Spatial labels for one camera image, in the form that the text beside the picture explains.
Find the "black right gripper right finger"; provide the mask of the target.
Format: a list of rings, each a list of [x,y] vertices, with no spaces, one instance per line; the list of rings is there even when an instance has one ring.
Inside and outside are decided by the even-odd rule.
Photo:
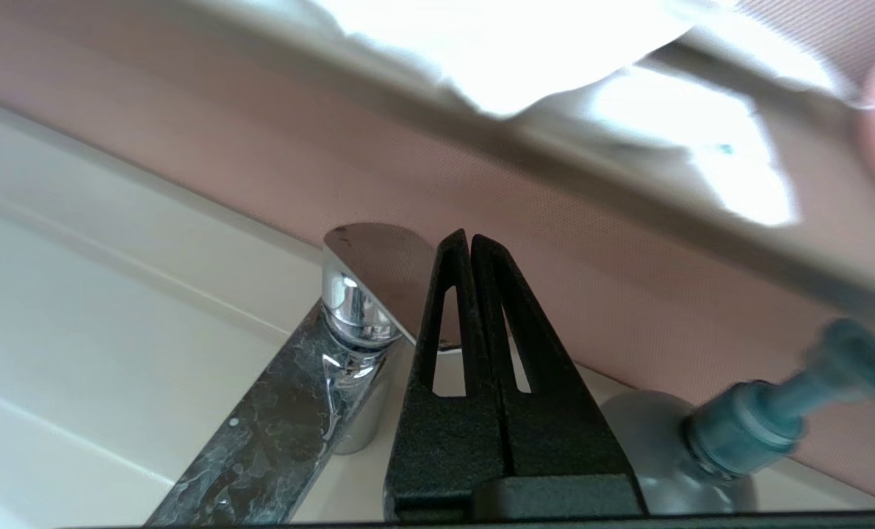
[[[472,267],[516,476],[612,476],[632,467],[511,252],[475,235]]]

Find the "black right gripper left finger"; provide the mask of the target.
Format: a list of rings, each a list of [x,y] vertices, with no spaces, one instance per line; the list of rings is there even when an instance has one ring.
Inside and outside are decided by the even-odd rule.
[[[465,393],[435,394],[447,292],[455,290]],[[469,243],[438,245],[384,481],[387,519],[473,519],[476,488],[505,471],[499,389],[491,368]]]

